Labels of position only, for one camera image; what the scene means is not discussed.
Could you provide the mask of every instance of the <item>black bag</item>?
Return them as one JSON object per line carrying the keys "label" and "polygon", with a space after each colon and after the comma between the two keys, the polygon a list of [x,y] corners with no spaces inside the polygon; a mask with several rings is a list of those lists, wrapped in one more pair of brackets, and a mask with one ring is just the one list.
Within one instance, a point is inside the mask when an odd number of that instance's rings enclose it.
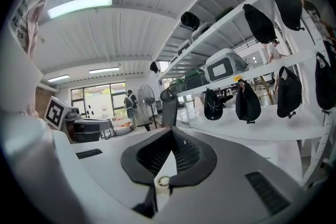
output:
{"label": "black bag", "polygon": [[301,0],[274,0],[277,3],[283,23],[292,30],[304,30],[300,27],[300,18],[302,15]]}
{"label": "black bag", "polygon": [[223,10],[221,13],[219,13],[215,19],[214,19],[214,22],[217,22],[219,21],[220,19],[222,19],[226,14],[228,14],[231,10],[233,10],[235,7],[229,7],[229,8],[226,8],[225,10]]}
{"label": "black bag", "polygon": [[336,55],[335,52],[333,52],[333,45],[330,44],[328,41],[324,40],[324,46],[326,48],[326,53],[328,54],[328,58],[330,61],[330,68],[331,68],[331,72],[333,74],[336,73]]}
{"label": "black bag", "polygon": [[155,74],[158,72],[159,69],[156,65],[156,62],[151,63],[150,70],[154,71]]}
{"label": "black bag", "polygon": [[336,104],[336,79],[328,62],[321,53],[317,53],[316,69],[316,99],[320,108],[329,110]]}
{"label": "black bag", "polygon": [[240,79],[238,81],[238,91],[236,98],[236,114],[241,121],[255,123],[261,113],[259,98],[251,86]]}
{"label": "black bag", "polygon": [[208,120],[216,121],[223,115],[222,104],[213,90],[205,92],[204,115]]}
{"label": "black bag", "polygon": [[194,31],[196,31],[200,26],[199,18],[191,12],[185,12],[182,14],[181,23],[187,27],[192,28]]}
{"label": "black bag", "polygon": [[264,13],[250,4],[245,4],[243,9],[252,34],[260,43],[267,44],[277,38],[272,21]]}
{"label": "black bag", "polygon": [[301,100],[301,81],[292,71],[286,67],[281,67],[279,71],[278,116],[280,118],[288,116],[290,119],[296,114],[294,110],[299,107]]}

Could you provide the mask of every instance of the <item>window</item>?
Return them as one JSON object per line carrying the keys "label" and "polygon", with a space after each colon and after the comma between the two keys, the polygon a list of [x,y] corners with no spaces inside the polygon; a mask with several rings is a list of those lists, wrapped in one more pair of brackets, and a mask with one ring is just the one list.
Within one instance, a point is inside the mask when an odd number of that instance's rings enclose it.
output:
{"label": "window", "polygon": [[170,65],[170,62],[159,62],[159,64],[160,64],[160,71],[164,72]]}
{"label": "window", "polygon": [[169,87],[169,84],[173,81],[174,79],[163,79],[163,85],[164,88],[167,89]]}
{"label": "window", "polygon": [[82,116],[92,119],[127,118],[124,109],[126,84],[113,83],[74,89],[71,105],[79,109]]}

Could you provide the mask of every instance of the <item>glass door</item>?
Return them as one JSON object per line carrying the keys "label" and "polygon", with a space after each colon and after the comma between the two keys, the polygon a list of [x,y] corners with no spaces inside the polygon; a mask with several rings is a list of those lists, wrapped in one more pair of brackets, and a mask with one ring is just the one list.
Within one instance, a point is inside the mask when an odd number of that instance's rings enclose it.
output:
{"label": "glass door", "polygon": [[127,112],[126,109],[124,108],[125,106],[124,101],[127,96],[125,82],[110,84],[110,89],[111,89],[111,99],[112,99],[114,117],[117,120],[126,119]]}

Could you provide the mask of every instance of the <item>black slot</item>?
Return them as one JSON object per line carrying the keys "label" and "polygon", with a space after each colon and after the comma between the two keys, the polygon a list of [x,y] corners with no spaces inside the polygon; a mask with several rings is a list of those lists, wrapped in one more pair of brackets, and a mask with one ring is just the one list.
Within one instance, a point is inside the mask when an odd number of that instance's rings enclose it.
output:
{"label": "black slot", "polygon": [[245,177],[272,215],[290,205],[289,201],[260,172],[249,173]]}
{"label": "black slot", "polygon": [[99,155],[101,153],[102,151],[96,148],[95,150],[78,152],[76,153],[76,155],[79,159],[84,159],[84,158],[92,157],[95,155]]}

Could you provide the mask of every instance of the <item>black cap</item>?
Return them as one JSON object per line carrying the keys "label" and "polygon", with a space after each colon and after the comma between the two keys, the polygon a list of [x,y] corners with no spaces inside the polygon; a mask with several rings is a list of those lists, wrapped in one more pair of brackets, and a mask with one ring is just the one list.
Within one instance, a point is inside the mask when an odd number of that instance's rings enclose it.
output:
{"label": "black cap", "polygon": [[223,115],[222,104],[213,90],[205,92],[204,115],[208,120],[216,121]]}
{"label": "black cap", "polygon": [[181,23],[187,27],[191,27],[194,31],[196,31],[200,26],[199,18],[191,12],[185,12],[182,14]]}
{"label": "black cap", "polygon": [[150,70],[154,71],[155,74],[158,72],[159,69],[156,65],[156,62],[151,63]]}
{"label": "black cap", "polygon": [[284,25],[294,31],[303,30],[300,26],[302,15],[301,0],[274,0],[279,9]]}

